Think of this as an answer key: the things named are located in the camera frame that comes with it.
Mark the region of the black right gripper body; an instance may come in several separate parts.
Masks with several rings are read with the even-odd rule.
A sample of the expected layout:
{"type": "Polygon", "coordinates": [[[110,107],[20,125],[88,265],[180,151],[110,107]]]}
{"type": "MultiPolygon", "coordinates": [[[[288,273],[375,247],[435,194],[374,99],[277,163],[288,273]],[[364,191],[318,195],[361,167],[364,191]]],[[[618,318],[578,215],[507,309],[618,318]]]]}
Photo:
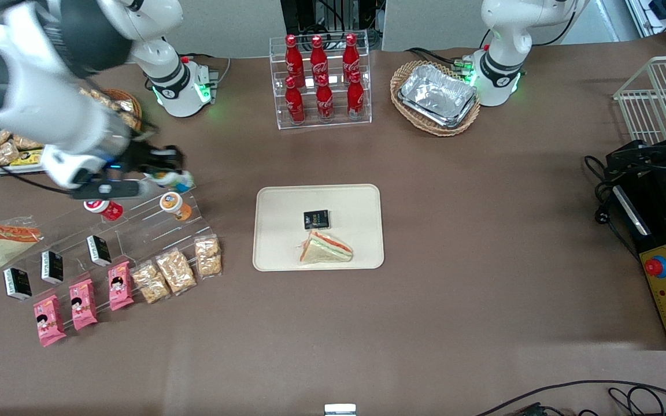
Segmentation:
{"type": "Polygon", "coordinates": [[[161,170],[185,166],[182,151],[174,145],[156,147],[149,142],[130,142],[127,149],[114,161],[114,168],[124,173],[145,173],[149,169],[161,170]]]}

